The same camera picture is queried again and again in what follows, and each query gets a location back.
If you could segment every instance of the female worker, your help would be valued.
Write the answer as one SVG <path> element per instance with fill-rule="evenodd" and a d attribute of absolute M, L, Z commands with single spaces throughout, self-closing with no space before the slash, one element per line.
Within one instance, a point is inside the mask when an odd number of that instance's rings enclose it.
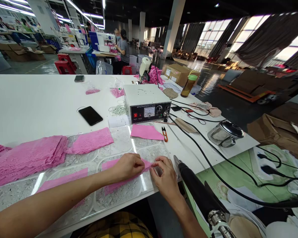
<path fill-rule="evenodd" d="M 160 193 L 175 211 L 186 238 L 207 238 L 179 191 L 170 159 L 159 156 L 150 168 Z M 145 168 L 139 154 L 124 154 L 110 169 L 64 183 L 29 196 L 0 212 L 0 238 L 32 238 L 39 235 L 69 209 L 94 191 L 139 175 Z M 143 222 L 127 212 L 116 212 L 90 224 L 80 238 L 124 237 L 152 238 Z"/>
<path fill-rule="evenodd" d="M 127 32 L 125 29 L 122 29 L 120 31 L 120 37 L 121 39 L 116 45 L 116 49 L 119 52 L 120 60 L 118 57 L 115 58 L 115 61 L 113 62 L 114 74 L 121 74 L 123 66 L 129 65 L 129 45 L 127 42 Z"/>

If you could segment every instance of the small scissors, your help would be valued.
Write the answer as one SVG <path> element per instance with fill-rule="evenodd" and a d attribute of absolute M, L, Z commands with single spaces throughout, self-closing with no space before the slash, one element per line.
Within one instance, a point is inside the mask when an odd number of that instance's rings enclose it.
<path fill-rule="evenodd" d="M 168 142 L 168 136 L 167 136 L 166 129 L 165 129 L 165 127 L 161 127 L 161 128 L 162 128 L 162 134 L 165 137 L 165 142 Z"/>

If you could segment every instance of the black smartphone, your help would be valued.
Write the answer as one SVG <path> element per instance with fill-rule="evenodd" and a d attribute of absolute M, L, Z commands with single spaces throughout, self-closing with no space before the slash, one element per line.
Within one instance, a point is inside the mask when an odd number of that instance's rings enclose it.
<path fill-rule="evenodd" d="M 85 107 L 78 111 L 90 126 L 103 120 L 103 118 L 91 107 Z"/>
<path fill-rule="evenodd" d="M 77 75 L 74 79 L 74 82 L 83 82 L 84 76 L 83 75 Z"/>
<path fill-rule="evenodd" d="M 174 107 L 171 107 L 171 109 L 172 109 L 173 111 L 180 111 L 180 110 L 181 110 L 181 107 L 179 107 L 179 106 L 174 106 Z"/>

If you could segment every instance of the human hand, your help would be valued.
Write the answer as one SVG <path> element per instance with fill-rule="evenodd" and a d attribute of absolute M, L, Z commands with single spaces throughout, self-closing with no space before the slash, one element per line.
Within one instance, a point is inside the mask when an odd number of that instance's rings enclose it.
<path fill-rule="evenodd" d="M 113 183 L 117 183 L 140 174 L 144 168 L 145 163 L 139 154 L 126 153 L 109 170 L 113 176 Z"/>
<path fill-rule="evenodd" d="M 178 198 L 182 198 L 180 193 L 178 183 L 176 181 L 176 172 L 173 168 L 172 162 L 170 159 L 164 156 L 159 156 L 156 158 L 150 168 L 150 174 L 157 185 L 161 195 L 171 204 Z M 153 167 L 159 166 L 163 173 L 160 176 L 157 175 Z"/>

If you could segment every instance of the control box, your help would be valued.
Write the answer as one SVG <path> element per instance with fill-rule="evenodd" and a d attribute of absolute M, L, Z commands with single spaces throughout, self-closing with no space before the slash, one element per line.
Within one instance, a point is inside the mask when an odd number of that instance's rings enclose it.
<path fill-rule="evenodd" d="M 131 123 L 154 121 L 169 116 L 171 101 L 157 85 L 124 85 L 124 92 Z"/>

